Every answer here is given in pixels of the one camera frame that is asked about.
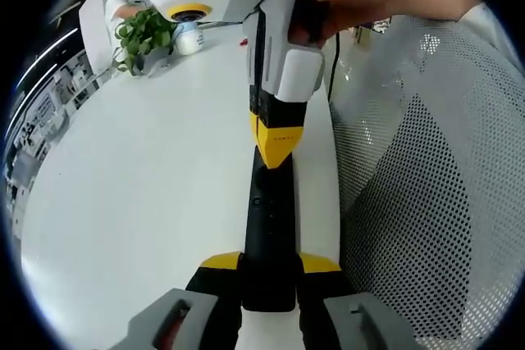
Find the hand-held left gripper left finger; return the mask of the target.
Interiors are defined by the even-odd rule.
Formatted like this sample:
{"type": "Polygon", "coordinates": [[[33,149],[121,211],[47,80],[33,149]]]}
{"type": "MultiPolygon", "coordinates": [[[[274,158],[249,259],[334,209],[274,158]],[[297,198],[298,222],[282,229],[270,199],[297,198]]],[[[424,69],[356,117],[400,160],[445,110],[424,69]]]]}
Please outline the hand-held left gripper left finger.
{"type": "Polygon", "coordinates": [[[241,327],[241,252],[209,257],[184,289],[130,319],[124,349],[234,349],[241,327]]]}

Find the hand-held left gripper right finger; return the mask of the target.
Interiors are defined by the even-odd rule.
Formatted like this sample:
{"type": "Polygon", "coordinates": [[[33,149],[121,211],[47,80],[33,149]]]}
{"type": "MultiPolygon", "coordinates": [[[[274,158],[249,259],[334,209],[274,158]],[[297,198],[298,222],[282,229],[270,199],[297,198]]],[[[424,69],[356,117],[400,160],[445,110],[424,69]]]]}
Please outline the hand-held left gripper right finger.
{"type": "Polygon", "coordinates": [[[299,254],[299,328],[307,349],[414,349],[409,322],[371,293],[355,293],[338,264],[299,254]]]}

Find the person's right hand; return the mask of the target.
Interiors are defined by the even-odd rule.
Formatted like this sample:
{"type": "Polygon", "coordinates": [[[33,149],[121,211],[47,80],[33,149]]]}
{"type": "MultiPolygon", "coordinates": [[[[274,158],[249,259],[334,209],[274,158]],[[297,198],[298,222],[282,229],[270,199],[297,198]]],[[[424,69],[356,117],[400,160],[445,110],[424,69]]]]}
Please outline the person's right hand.
{"type": "Polygon", "coordinates": [[[322,25],[319,27],[320,31],[316,36],[316,40],[308,32],[304,22],[294,21],[290,24],[288,39],[291,43],[300,45],[313,45],[322,47],[324,43],[341,30],[348,29],[352,23],[348,22],[347,12],[348,6],[345,5],[345,0],[315,0],[324,6],[322,12],[322,25]]]}

